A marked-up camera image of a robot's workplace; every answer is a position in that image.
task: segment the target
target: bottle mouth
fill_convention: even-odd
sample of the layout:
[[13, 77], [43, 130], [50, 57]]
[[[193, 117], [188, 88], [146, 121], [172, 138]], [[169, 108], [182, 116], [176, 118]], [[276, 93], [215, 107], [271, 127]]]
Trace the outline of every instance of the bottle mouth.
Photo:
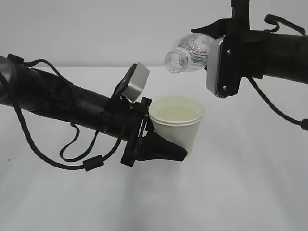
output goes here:
[[179, 52], [171, 51], [165, 57], [165, 67], [171, 73], [185, 71], [187, 64], [187, 57]]

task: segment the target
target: cup rim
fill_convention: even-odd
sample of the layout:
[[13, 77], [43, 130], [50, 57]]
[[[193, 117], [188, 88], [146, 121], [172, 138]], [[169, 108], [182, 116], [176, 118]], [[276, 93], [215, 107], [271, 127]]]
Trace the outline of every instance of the cup rim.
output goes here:
[[202, 117], [204, 116], [204, 113], [205, 113], [204, 105], [202, 103], [200, 103], [199, 101], [197, 101], [196, 99], [194, 99], [192, 97], [189, 97], [189, 96], [185, 96], [185, 95], [169, 95], [169, 96], [160, 97], [160, 98], [158, 98], [155, 101], [160, 101], [160, 100], [163, 100], [165, 98], [171, 98], [171, 97], [183, 97], [183, 98], [187, 98], [187, 99], [190, 99], [192, 101], [195, 101], [202, 108], [201, 115], [199, 117], [195, 118], [195, 119], [186, 120], [186, 121], [170, 121], [170, 120], [158, 119], [155, 116], [152, 116], [151, 113], [150, 113], [151, 106], [152, 106], [152, 104], [151, 104], [150, 107], [149, 107], [149, 117], [150, 117], [151, 120], [155, 121], [156, 123], [159, 123], [159, 124], [162, 124], [162, 125], [166, 125], [166, 126], [170, 126], [170, 127], [184, 127], [184, 126], [193, 125], [193, 124], [199, 122], [202, 119]]

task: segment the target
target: water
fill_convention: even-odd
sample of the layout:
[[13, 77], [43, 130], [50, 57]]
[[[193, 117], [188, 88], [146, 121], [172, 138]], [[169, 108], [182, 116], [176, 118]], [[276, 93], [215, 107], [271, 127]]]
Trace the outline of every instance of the water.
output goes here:
[[176, 122], [193, 120], [198, 116], [199, 114], [196, 111], [179, 106], [166, 107], [155, 113], [157, 119]]

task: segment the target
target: cable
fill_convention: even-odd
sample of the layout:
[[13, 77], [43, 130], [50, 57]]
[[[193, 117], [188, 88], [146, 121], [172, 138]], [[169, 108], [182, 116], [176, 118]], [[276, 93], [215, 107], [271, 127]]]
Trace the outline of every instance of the cable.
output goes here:
[[45, 63], [45, 64], [47, 64], [57, 74], [58, 77], [60, 77], [66, 83], [72, 84], [70, 81], [68, 81], [66, 78], [64, 78], [60, 74], [60, 72], [50, 62], [48, 62], [45, 59], [37, 59], [37, 60], [31, 61], [31, 62], [23, 62], [23, 65], [27, 66], [27, 67], [33, 67], [33, 66], [37, 65], [38, 63]]
[[89, 145], [89, 147], [86, 149], [86, 151], [85, 151], [83, 154], [81, 154], [80, 156], [75, 157], [75, 158], [73, 158], [73, 159], [67, 159], [67, 158], [64, 158], [64, 157], [63, 157], [64, 151], [65, 151], [72, 143], [74, 143], [74, 142], [77, 140], [77, 138], [79, 137], [79, 135], [80, 135], [80, 129], [79, 129], [74, 123], [71, 123], [71, 126], [74, 127], [74, 128], [76, 128], [76, 135], [75, 135], [74, 139], [73, 139], [69, 144], [67, 144], [66, 146], [64, 146], [64, 147], [61, 149], [60, 153], [59, 153], [60, 157], [61, 157], [64, 161], [70, 162], [70, 163], [72, 163], [72, 162], [77, 162], [77, 161], [79, 161], [79, 160], [82, 160], [83, 158], [85, 158], [87, 155], [90, 154], [90, 152], [91, 152], [91, 150], [92, 150], [92, 148], [93, 148], [93, 146], [94, 146], [94, 144], [95, 144], [96, 137], [97, 137], [98, 133], [100, 132], [99, 130], [97, 130], [97, 131], [95, 132], [95, 135], [94, 135], [94, 138], [93, 138], [91, 144]]
[[84, 169], [83, 165], [70, 166], [70, 165], [63, 165], [63, 164], [60, 164], [58, 162], [55, 162], [55, 161], [49, 159], [47, 156], [45, 156], [37, 148], [37, 146], [34, 144], [33, 139], [32, 139], [32, 137], [30, 135], [29, 129], [27, 127], [27, 124], [26, 124], [25, 118], [23, 116], [23, 113], [21, 112], [21, 109], [20, 109], [20, 106], [18, 104], [18, 101], [16, 100], [15, 95], [13, 94], [13, 92], [12, 92], [10, 86], [9, 86], [9, 83], [7, 82], [6, 78], [3, 76], [2, 73], [0, 73], [0, 81], [3, 84], [4, 88], [6, 89], [6, 91], [8, 93], [9, 99], [11, 100], [12, 105], [13, 105], [15, 111], [16, 111], [16, 114], [17, 114], [18, 120], [20, 122], [21, 128], [22, 128], [22, 130], [23, 130], [23, 132], [25, 134], [26, 140], [27, 140], [30, 148], [32, 149], [32, 151], [40, 159], [42, 159], [43, 161], [45, 161], [46, 163], [48, 163], [48, 164], [50, 164], [50, 165], [52, 165], [54, 167], [58, 167], [58, 168], [61, 168], [61, 169], [66, 169], [66, 170], [80, 170], [80, 169]]
[[307, 130], [308, 129], [308, 124], [307, 124], [308, 120], [307, 119], [304, 119], [302, 121], [298, 121], [296, 119], [293, 119], [293, 118], [287, 116], [282, 111], [280, 111], [275, 105], [273, 105], [273, 103], [268, 99], [268, 97], [263, 93], [263, 91], [259, 88], [259, 86], [256, 84], [256, 82], [251, 77], [247, 77], [247, 79], [252, 84], [254, 89], [258, 92], [258, 94], [261, 96], [261, 98], [268, 104], [268, 106], [275, 113], [277, 113], [279, 116], [281, 116], [285, 120], [287, 120], [287, 121], [289, 121], [289, 122], [291, 122], [293, 124], [301, 126], [303, 130]]

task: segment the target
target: black cable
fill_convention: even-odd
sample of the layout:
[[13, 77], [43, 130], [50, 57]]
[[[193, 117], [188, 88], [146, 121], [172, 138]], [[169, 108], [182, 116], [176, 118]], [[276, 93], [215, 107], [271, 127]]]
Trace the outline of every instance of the black cable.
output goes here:
[[12, 105], [13, 105], [15, 111], [16, 111], [16, 114], [17, 114], [18, 120], [20, 122], [21, 128], [22, 128], [22, 130], [24, 132], [26, 140], [27, 140], [30, 148], [32, 149], [32, 151], [40, 159], [42, 159], [43, 161], [45, 161], [46, 163], [48, 163], [48, 164], [50, 164], [50, 165], [52, 165], [54, 167], [58, 167], [58, 168], [61, 168], [61, 169], [66, 169], [66, 170], [80, 170], [80, 169], [84, 169], [83, 165], [70, 166], [70, 165], [63, 165], [63, 164], [60, 164], [58, 162], [55, 162], [55, 161], [49, 159], [47, 156], [45, 156], [37, 148], [37, 146], [34, 144], [33, 139], [32, 139], [32, 137], [30, 135], [29, 129], [28, 129], [27, 125], [26, 125], [25, 118], [23, 116], [23, 113], [21, 112], [21, 109], [20, 109], [20, 106], [18, 104], [18, 101], [16, 100], [15, 95], [13, 94], [13, 92], [12, 92], [10, 86], [9, 86], [9, 83], [7, 82], [6, 78], [3, 76], [2, 73], [0, 73], [0, 81], [3, 84], [4, 88], [6, 89], [6, 91], [8, 93], [9, 99], [12, 102]]
[[82, 160], [83, 158], [85, 158], [87, 155], [90, 154], [90, 152], [91, 152], [91, 150], [92, 150], [92, 148], [93, 148], [93, 146], [94, 146], [94, 144], [95, 144], [96, 137], [97, 137], [98, 133], [100, 132], [99, 130], [97, 130], [97, 131], [95, 132], [94, 138], [93, 138], [93, 140], [92, 140], [90, 146], [86, 149], [86, 151], [85, 151], [83, 154], [81, 154], [80, 156], [75, 157], [75, 158], [73, 158], [73, 159], [67, 159], [67, 158], [64, 158], [64, 157], [63, 157], [64, 151], [65, 151], [72, 143], [74, 143], [74, 142], [77, 140], [77, 138], [79, 137], [79, 135], [80, 135], [80, 129], [79, 129], [74, 123], [71, 123], [71, 126], [74, 127], [74, 128], [76, 129], [76, 135], [75, 135], [75, 137], [73, 138], [73, 140], [72, 140], [69, 144], [67, 144], [66, 146], [64, 146], [64, 147], [61, 149], [61, 151], [60, 151], [60, 153], [59, 153], [60, 157], [61, 157], [64, 161], [70, 162], [70, 163], [72, 163], [72, 162], [77, 162], [77, 161], [79, 161], [79, 160]]
[[272, 24], [272, 25], [276, 26], [274, 29], [269, 30], [272, 33], [277, 32], [280, 29], [279, 23], [282, 23], [285, 26], [297, 31], [302, 36], [306, 36], [306, 31], [305, 31], [304, 28], [302, 28], [302, 27], [300, 27], [300, 26], [298, 26], [298, 25], [296, 25], [296, 24], [294, 24], [294, 23], [292, 23], [292, 22], [290, 22], [290, 21], [288, 21], [284, 18], [268, 14], [268, 15], [265, 16], [264, 21], [268, 24]]
[[33, 66], [37, 65], [38, 63], [45, 63], [45, 64], [47, 64], [57, 74], [58, 77], [60, 77], [65, 82], [67, 82], [69, 84], [72, 84], [70, 81], [68, 81], [66, 78], [64, 78], [60, 74], [60, 72], [50, 62], [48, 62], [45, 59], [37, 59], [37, 60], [31, 61], [31, 62], [23, 62], [23, 65], [27, 66], [27, 67], [33, 67]]
[[285, 120], [299, 125], [299, 126], [303, 126], [303, 121], [298, 121], [296, 119], [293, 119], [289, 116], [287, 116], [286, 114], [284, 114], [282, 111], [280, 111], [275, 105], [273, 105], [273, 103], [268, 99], [268, 97], [263, 93], [263, 91], [259, 88], [259, 86], [256, 84], [256, 82], [252, 79], [252, 77], [247, 77], [247, 79], [249, 80], [249, 82], [252, 84], [252, 86], [254, 87], [254, 89], [256, 89], [256, 91], [258, 92], [258, 94], [261, 96], [261, 98], [268, 104], [268, 106], [274, 111], [276, 112], [278, 115], [280, 115], [282, 118], [284, 118]]

